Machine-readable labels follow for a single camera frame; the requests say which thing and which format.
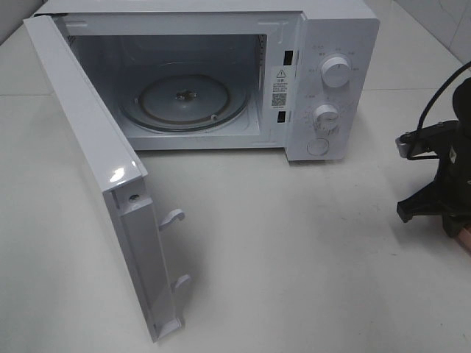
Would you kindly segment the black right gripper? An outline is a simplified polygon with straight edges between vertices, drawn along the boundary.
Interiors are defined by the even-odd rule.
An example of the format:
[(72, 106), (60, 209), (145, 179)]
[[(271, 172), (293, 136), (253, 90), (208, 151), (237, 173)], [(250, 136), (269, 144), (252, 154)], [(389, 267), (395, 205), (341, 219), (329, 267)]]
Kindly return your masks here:
[(470, 129), (457, 121), (428, 127), (432, 151), (439, 156), (434, 193), (420, 190), (397, 203), (397, 214), (407, 223), (421, 215), (470, 214)]

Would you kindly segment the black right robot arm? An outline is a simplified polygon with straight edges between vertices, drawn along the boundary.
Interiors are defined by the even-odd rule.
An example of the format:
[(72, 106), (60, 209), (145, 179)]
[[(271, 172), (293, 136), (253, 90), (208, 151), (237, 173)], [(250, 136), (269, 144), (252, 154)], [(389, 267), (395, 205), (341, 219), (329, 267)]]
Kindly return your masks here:
[(453, 215), (470, 214), (470, 80), (454, 91), (453, 112), (458, 123), (439, 151), (436, 183), (440, 202)]

